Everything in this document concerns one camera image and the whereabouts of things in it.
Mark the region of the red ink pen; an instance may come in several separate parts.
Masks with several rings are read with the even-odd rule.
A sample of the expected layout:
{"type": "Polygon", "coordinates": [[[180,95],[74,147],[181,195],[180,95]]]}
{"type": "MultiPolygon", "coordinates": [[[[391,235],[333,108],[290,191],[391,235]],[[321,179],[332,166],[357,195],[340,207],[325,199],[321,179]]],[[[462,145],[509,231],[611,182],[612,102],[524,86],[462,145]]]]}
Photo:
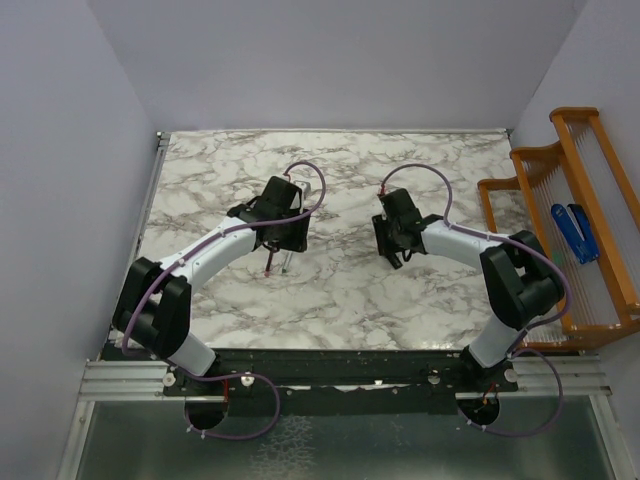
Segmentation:
{"type": "Polygon", "coordinates": [[[269,277],[271,274],[271,270],[272,270],[272,266],[273,266],[273,259],[274,259],[274,252],[270,251],[269,255],[267,257],[267,262],[265,265],[265,269],[264,269],[264,276],[265,277],[269,277]]]}

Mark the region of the white pen green tip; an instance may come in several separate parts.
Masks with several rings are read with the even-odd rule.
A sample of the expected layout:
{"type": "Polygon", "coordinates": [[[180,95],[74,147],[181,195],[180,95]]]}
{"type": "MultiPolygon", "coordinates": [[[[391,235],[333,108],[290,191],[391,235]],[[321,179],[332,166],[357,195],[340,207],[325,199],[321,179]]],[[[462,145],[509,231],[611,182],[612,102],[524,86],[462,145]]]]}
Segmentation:
{"type": "Polygon", "coordinates": [[[281,266],[281,273],[282,274],[286,274],[288,272],[293,253],[294,252],[291,252],[291,251],[286,252],[284,261],[283,261],[282,266],[281,266]]]}

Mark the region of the black orange highlighter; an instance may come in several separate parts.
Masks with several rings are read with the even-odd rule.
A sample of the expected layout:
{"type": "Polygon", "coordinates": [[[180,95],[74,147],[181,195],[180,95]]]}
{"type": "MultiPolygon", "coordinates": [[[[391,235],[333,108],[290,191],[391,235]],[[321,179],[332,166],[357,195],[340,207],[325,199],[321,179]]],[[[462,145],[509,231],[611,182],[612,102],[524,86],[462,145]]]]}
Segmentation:
{"type": "Polygon", "coordinates": [[[395,270],[400,269],[402,267],[402,262],[398,259],[395,253],[391,253],[387,255],[386,258],[395,270]]]}

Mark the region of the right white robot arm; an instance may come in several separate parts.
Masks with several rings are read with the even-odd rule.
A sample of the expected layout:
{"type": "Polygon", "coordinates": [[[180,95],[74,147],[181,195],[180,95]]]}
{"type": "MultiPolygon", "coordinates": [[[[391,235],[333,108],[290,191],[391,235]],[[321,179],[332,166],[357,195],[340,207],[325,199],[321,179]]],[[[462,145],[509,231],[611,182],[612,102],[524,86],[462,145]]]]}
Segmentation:
{"type": "Polygon", "coordinates": [[[381,194],[379,200],[383,213],[372,218],[378,254],[393,268],[415,254],[435,255],[482,274],[491,315],[463,350],[459,378],[467,389],[483,390],[532,321],[565,299],[566,278],[530,231],[494,235],[449,223],[441,215],[424,217],[405,189],[381,194]]]}

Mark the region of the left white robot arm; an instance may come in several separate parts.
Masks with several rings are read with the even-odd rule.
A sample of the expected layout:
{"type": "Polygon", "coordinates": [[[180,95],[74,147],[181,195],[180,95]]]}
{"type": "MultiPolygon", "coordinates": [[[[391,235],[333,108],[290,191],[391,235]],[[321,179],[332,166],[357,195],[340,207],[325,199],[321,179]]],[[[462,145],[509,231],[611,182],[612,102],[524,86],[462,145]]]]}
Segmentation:
{"type": "Polygon", "coordinates": [[[265,247],[307,249],[310,188],[273,176],[262,193],[232,207],[221,223],[187,248],[159,261],[141,257],[129,267],[112,326],[155,357],[186,370],[186,382],[206,395],[220,385],[215,352],[190,332],[193,295],[235,260],[265,247]]]}

